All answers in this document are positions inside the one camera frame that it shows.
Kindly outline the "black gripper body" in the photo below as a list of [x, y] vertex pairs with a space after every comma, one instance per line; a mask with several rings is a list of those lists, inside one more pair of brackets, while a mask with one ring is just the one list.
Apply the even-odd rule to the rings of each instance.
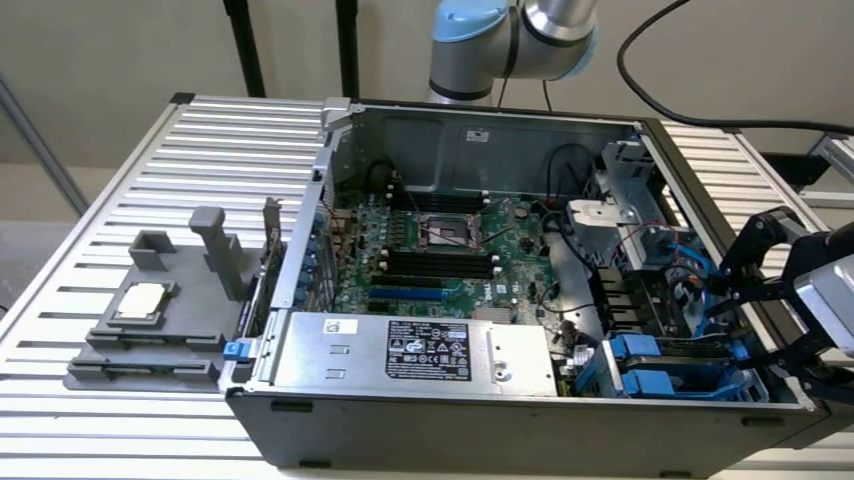
[[796, 278], [853, 254], [853, 229], [840, 228], [801, 237], [789, 252], [781, 278]]

